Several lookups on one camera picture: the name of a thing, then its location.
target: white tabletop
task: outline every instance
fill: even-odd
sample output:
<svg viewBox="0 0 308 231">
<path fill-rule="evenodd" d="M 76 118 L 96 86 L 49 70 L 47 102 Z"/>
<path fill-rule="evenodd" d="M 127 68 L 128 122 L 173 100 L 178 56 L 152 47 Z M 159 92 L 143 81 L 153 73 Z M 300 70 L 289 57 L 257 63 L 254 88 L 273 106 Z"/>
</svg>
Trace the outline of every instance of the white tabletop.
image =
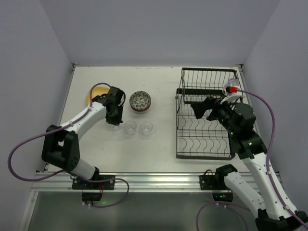
<svg viewBox="0 0 308 231">
<path fill-rule="evenodd" d="M 76 67 L 61 123 L 86 107 L 86 95 L 94 84 L 106 82 L 126 93 L 123 123 L 133 120 L 139 129 L 142 122 L 150 121 L 154 128 L 151 137 L 144 139 L 139 133 L 127 137 L 124 124 L 117 131 L 109 131 L 105 121 L 95 124 L 79 141 L 79 148 L 81 157 L 101 172 L 205 172 L 226 164 L 247 172 L 238 156 L 231 161 L 176 159 L 175 95 L 180 77 L 181 67 Z M 129 105 L 130 95 L 138 90 L 152 99 L 144 114 L 135 113 Z M 49 166 L 48 171 L 56 170 Z"/>
</svg>

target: yellow plate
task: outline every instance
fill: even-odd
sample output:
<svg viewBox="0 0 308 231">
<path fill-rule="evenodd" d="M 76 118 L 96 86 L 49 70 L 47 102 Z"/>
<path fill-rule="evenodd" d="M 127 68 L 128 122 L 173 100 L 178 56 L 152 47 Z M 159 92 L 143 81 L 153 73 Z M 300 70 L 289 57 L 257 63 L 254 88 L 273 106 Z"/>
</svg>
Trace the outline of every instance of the yellow plate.
<svg viewBox="0 0 308 231">
<path fill-rule="evenodd" d="M 103 87 L 95 87 L 92 91 L 92 99 L 95 97 L 95 96 L 98 96 L 98 95 L 102 95 L 102 94 L 107 94 L 109 91 L 109 88 L 103 88 Z M 86 97 L 86 104 L 89 105 L 90 104 L 90 91 L 88 92 L 87 94 L 87 97 Z"/>
</svg>

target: white wall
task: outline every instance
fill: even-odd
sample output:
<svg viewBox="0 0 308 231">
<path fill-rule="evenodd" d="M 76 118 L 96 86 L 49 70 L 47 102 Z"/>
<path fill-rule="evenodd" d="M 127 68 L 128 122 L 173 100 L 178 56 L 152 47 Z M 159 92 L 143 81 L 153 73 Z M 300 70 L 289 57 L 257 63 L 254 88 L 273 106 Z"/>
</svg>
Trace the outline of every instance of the white wall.
<svg viewBox="0 0 308 231">
<path fill-rule="evenodd" d="M 10 175 L 15 144 L 57 123 L 71 64 L 38 0 L 1 1 L 0 7 L 0 230 L 18 229 L 31 184 Z M 33 177 L 43 140 L 16 152 L 13 168 Z"/>
<path fill-rule="evenodd" d="M 282 0 L 244 65 L 250 91 L 263 96 L 276 116 L 273 165 L 297 208 L 308 212 L 308 1 Z M 268 110 L 253 100 L 265 141 Z"/>
<path fill-rule="evenodd" d="M 279 0 L 40 0 L 72 62 L 242 64 Z"/>
</svg>

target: glass cup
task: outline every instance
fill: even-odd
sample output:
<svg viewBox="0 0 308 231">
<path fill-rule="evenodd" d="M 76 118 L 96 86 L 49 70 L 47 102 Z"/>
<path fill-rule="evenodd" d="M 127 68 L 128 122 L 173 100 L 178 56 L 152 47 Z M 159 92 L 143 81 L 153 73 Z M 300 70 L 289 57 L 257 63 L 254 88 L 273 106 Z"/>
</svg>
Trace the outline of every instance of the glass cup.
<svg viewBox="0 0 308 231">
<path fill-rule="evenodd" d="M 124 130 L 128 135 L 134 135 L 136 132 L 137 124 L 134 121 L 127 121 L 124 125 Z"/>
<path fill-rule="evenodd" d="M 143 122 L 141 124 L 141 133 L 143 136 L 148 137 L 153 130 L 153 124 L 151 122 Z"/>
<path fill-rule="evenodd" d="M 119 126 L 113 125 L 113 124 L 108 124 L 107 122 L 105 122 L 105 125 L 106 125 L 106 128 L 110 131 L 116 131 L 119 128 Z"/>
</svg>

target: robotic arm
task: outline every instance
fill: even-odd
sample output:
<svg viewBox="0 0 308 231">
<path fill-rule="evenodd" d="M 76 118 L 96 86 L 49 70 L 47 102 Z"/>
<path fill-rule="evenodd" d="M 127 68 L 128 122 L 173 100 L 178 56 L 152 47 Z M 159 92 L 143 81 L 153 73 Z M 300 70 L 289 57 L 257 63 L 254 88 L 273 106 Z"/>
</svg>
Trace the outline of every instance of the robotic arm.
<svg viewBox="0 0 308 231">
<path fill-rule="evenodd" d="M 124 92 L 119 88 L 111 87 L 107 94 L 93 98 L 92 106 L 85 108 L 72 120 L 59 127 L 49 126 L 47 132 L 71 125 L 67 129 L 45 137 L 42 160 L 81 178 L 98 180 L 99 169 L 80 157 L 79 140 L 94 124 L 104 118 L 109 124 L 122 123 L 124 103 L 122 99 L 125 100 Z M 79 121 L 73 124 L 72 121 L 77 119 Z"/>
<path fill-rule="evenodd" d="M 242 95 L 236 90 L 230 92 L 231 87 L 239 89 L 236 82 L 236 79 L 232 79 L 225 85 L 227 96 L 223 100 L 208 97 L 202 103 L 192 103 L 191 107 L 197 118 L 201 118 L 206 110 L 212 109 L 207 120 L 217 120 L 228 131 L 231 137 L 230 145 L 251 172 L 262 196 L 242 179 L 232 165 L 217 168 L 215 182 L 221 187 L 233 190 L 242 199 L 256 218 L 256 225 L 260 231 L 296 230 L 301 224 L 289 210 L 303 222 L 307 222 L 308 217 L 305 212 L 298 211 L 287 197 L 271 163 L 267 171 L 267 149 L 262 139 L 253 131 L 256 120 L 253 108 L 244 103 L 232 103 Z M 270 181 L 269 174 L 276 189 Z M 287 206 L 282 204 L 275 190 L 279 192 Z"/>
</svg>

